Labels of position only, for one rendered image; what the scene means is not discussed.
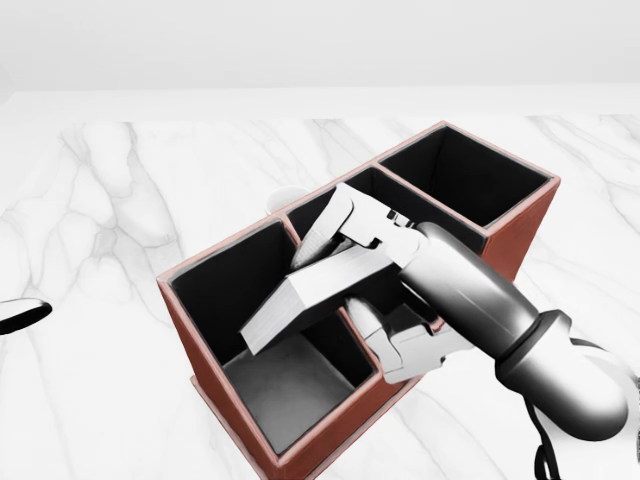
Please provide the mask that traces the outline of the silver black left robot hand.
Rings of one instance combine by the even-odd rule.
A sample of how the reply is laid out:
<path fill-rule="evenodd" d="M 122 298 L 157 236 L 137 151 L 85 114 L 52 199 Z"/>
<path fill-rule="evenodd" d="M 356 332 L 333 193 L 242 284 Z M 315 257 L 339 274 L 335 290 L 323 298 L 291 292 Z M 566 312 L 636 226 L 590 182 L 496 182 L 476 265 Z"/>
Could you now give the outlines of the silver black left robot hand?
<path fill-rule="evenodd" d="M 0 301 L 0 335 L 29 327 L 52 312 L 52 306 L 37 298 Z"/>

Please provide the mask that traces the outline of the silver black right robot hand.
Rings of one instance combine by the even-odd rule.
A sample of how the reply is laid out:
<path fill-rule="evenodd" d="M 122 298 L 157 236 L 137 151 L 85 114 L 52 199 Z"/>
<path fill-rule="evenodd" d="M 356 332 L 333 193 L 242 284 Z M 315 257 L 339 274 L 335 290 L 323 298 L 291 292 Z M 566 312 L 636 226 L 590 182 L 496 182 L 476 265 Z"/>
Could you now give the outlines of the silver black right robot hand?
<path fill-rule="evenodd" d="M 413 225 L 405 216 L 344 183 L 299 245 L 299 269 L 331 255 L 344 237 L 390 260 L 398 277 L 448 325 L 435 333 L 424 324 L 388 334 L 365 300 L 350 296 L 346 311 L 377 356 L 388 384 L 438 368 L 444 357 L 471 346 L 494 359 L 514 346 L 539 316 L 499 273 L 449 232 L 433 223 Z"/>

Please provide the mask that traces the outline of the white book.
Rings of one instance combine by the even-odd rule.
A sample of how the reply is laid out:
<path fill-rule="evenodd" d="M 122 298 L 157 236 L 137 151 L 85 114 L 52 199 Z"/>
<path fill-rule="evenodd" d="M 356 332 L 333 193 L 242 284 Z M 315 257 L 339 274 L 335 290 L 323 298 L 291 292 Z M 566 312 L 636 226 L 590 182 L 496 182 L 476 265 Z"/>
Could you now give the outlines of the white book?
<path fill-rule="evenodd" d="M 284 277 L 240 333 L 253 355 L 297 333 L 397 266 L 385 254 L 353 246 Z"/>

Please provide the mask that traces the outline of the red-brown desk caddy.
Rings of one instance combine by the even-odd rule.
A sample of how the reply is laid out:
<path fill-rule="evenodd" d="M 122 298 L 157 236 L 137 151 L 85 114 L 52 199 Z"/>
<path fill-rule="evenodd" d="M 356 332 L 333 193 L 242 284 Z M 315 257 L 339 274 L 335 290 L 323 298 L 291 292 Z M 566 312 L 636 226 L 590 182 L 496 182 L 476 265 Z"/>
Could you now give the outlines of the red-brown desk caddy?
<path fill-rule="evenodd" d="M 447 122 L 342 181 L 434 222 L 513 279 L 559 187 L 557 175 Z M 157 283 L 192 382 L 260 480 L 312 480 L 413 387 L 390 385 L 339 303 L 252 356 L 240 328 L 283 279 L 326 206 L 326 183 L 185 260 Z"/>

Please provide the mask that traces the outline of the white mug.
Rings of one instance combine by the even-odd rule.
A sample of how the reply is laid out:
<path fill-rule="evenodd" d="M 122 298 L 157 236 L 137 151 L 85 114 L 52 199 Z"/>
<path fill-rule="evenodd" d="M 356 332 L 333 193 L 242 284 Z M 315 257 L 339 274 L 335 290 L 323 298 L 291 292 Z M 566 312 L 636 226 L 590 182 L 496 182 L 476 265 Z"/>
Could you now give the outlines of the white mug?
<path fill-rule="evenodd" d="M 299 200 L 310 192 L 309 189 L 297 186 L 286 185 L 273 190 L 265 200 L 265 211 L 267 215 L 286 207 L 292 202 Z"/>

